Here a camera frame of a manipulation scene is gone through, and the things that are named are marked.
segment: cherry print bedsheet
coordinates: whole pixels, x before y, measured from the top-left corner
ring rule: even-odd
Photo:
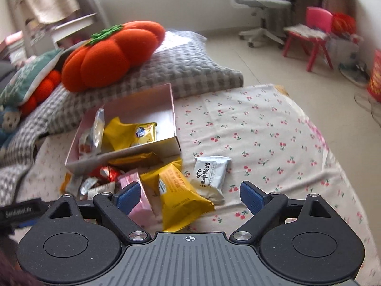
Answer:
[[[176,100],[175,114],[186,177],[193,171],[194,157],[232,158],[222,189],[225,204],[197,219],[186,231],[225,231],[229,236],[247,221],[252,215],[239,198],[244,180],[267,193],[280,191],[293,199],[319,193],[364,243],[359,284],[380,284],[380,261],[364,209],[324,137],[290,98],[271,85],[238,88]],[[18,201],[59,197],[64,160],[74,134],[47,137],[20,187]],[[160,221],[159,197],[147,195]],[[161,223],[148,230],[152,234],[161,231]]]

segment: orange pumpkin plush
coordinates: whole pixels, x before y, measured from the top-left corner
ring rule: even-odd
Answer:
[[[93,34],[66,59],[62,84],[72,92],[108,86],[132,66],[146,62],[164,36],[165,29],[149,21],[129,22]]]
[[[27,117],[31,112],[33,112],[39,104],[44,102],[48,96],[51,95],[53,90],[61,82],[61,74],[56,70],[52,70],[37,86],[36,90],[33,92],[28,101],[23,105],[19,106],[21,111],[21,117]]]

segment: crosshair marking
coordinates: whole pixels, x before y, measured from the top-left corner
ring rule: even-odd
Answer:
[[[197,240],[197,238],[190,235],[190,236],[187,236],[186,238],[184,238],[184,240],[187,240],[188,242],[193,242],[194,240]]]

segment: pink snack package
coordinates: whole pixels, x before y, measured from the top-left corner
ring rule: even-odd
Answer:
[[[138,171],[137,170],[129,171],[123,174],[122,176],[118,177],[118,181],[120,182],[120,185],[122,188],[136,181],[140,184],[140,188],[142,190],[140,201],[128,214],[128,217],[130,217],[132,221],[137,223],[140,227],[144,227],[144,228],[157,224],[157,220],[152,211],[152,207],[148,201],[147,195],[144,191]]]

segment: green plush stem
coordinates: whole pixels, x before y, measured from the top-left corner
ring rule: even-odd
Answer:
[[[93,46],[94,44],[105,40],[112,36],[113,34],[117,33],[118,31],[123,29],[123,25],[115,25],[108,29],[103,29],[99,33],[94,33],[91,36],[91,39],[85,44],[85,46]]]

